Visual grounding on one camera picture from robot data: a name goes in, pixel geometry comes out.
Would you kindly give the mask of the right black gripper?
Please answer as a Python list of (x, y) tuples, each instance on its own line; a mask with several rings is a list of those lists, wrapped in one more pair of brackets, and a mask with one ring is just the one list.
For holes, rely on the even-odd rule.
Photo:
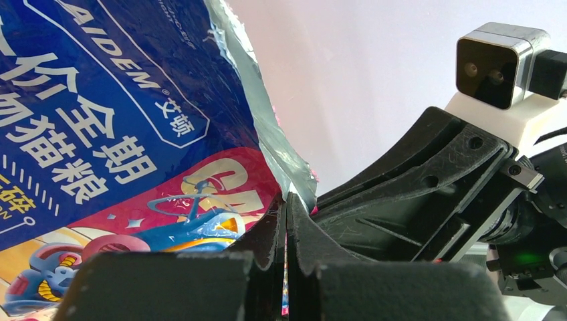
[[(452, 238), (464, 211), (517, 150), (440, 109), (427, 108), (404, 136), (355, 177), (319, 198), (316, 224), (354, 255), (372, 261), (431, 261), (433, 240)], [(566, 305), (566, 145), (521, 161), (544, 176), (480, 239), (502, 294)]]

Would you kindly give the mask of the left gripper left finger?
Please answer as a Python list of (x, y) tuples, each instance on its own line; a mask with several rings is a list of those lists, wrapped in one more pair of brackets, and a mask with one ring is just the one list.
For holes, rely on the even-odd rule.
[(279, 320), (284, 200), (216, 252), (103, 253), (88, 260), (56, 320)]

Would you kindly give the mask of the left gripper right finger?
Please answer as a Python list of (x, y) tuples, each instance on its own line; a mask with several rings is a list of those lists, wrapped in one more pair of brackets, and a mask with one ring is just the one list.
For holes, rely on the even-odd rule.
[(291, 320), (508, 320), (488, 275), (462, 263), (367, 262), (286, 198)]

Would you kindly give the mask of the pink blue pet food bag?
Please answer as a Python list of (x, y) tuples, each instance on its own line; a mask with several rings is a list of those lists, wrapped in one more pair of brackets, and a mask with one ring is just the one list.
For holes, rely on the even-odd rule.
[(103, 251), (221, 251), (316, 202), (226, 1), (1, 2), (1, 319)]

